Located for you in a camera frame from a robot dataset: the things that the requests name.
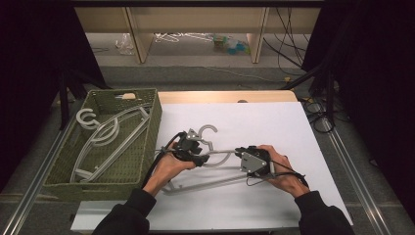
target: white board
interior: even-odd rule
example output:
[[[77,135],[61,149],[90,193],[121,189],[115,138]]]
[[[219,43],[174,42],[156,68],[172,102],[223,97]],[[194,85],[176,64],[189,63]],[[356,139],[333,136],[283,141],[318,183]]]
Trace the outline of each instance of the white board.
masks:
[[[203,133],[215,150],[273,145],[289,157],[296,171],[306,175],[310,189],[320,191],[324,202],[341,209],[351,223],[300,103],[162,105],[157,147],[164,146],[180,131],[189,128],[198,131],[205,124],[218,129],[217,133],[210,129]],[[208,150],[207,145],[201,147],[202,153]],[[222,158],[223,155],[211,156],[209,163]],[[232,155],[216,168],[185,170],[172,183],[175,187],[188,187],[244,175],[239,165],[240,159]],[[156,199],[147,217],[150,229],[155,232],[277,230],[297,227],[300,220],[292,196],[267,182],[248,186],[244,179],[174,195],[159,192]],[[72,230],[92,231],[116,203],[119,202],[82,202]]]

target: plastic basket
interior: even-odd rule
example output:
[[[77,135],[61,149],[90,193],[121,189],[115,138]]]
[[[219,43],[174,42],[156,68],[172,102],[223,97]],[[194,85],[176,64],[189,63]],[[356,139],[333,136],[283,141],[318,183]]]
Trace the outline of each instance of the plastic basket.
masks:
[[[136,99],[119,97],[133,93]],[[70,183],[73,166],[83,145],[95,130],[82,128],[74,120],[43,184],[44,188],[62,201],[125,200],[133,188],[140,187],[155,155],[161,121],[161,103],[156,89],[91,90],[81,109],[92,109],[100,123],[137,105],[151,104],[146,130],[94,182]],[[126,136],[140,123],[141,117],[131,117],[119,125],[119,134],[110,144],[93,148],[82,163],[90,172],[100,165]]]

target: cabinet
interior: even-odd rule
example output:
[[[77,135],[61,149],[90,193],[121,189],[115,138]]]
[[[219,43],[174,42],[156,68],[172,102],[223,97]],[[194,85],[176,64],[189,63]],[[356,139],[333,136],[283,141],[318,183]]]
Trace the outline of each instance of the cabinet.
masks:
[[[246,33],[253,63],[259,63],[264,33],[284,33],[287,8],[75,8],[85,32],[130,33],[137,63],[145,63],[154,32]],[[320,9],[291,10],[293,33],[311,34]]]

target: wrist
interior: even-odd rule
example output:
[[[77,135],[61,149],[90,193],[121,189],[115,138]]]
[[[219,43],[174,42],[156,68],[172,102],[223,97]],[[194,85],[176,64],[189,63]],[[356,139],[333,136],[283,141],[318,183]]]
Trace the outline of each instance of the wrist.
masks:
[[[306,193],[309,193],[310,190],[305,185],[303,185],[301,182],[296,181],[290,189],[287,190],[288,193],[290,193],[294,198],[297,198],[299,196],[302,196]]]
[[[144,186],[143,190],[151,194],[153,197],[156,197],[160,189],[164,187],[166,183],[167,180],[154,175],[149,179],[146,186]]]

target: metal rail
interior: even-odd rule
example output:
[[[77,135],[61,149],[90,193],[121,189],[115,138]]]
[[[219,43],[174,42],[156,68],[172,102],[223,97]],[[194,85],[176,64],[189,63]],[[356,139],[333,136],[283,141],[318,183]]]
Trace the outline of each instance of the metal rail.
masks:
[[[76,101],[73,104],[72,109],[79,110],[81,105],[82,105],[82,102]],[[69,123],[71,123],[73,119],[74,119],[74,116],[72,116]],[[56,152],[58,151],[59,146],[61,146],[68,130],[69,130],[69,125],[67,124],[64,130],[60,130],[58,132],[58,135],[55,138],[55,141],[53,142],[52,147],[49,150],[49,153],[46,155],[45,160],[40,166],[40,169],[37,170],[36,175],[34,176],[33,180],[31,181],[30,185],[25,191],[21,201],[19,202],[18,206],[16,207],[15,211],[10,217],[9,222],[6,224],[6,228],[3,231],[3,235],[19,234],[21,228],[23,227],[24,221],[27,218],[34,204],[34,201],[36,200],[37,194],[42,188],[42,182],[44,181],[46,174],[48,172],[48,169],[54,160]]]
[[[330,128],[328,120],[325,119],[324,124],[326,129]],[[391,231],[385,222],[384,216],[379,210],[379,207],[367,189],[359,171],[354,165],[353,160],[351,159],[350,154],[348,153],[336,127],[329,133],[329,137],[376,234],[390,235]]]

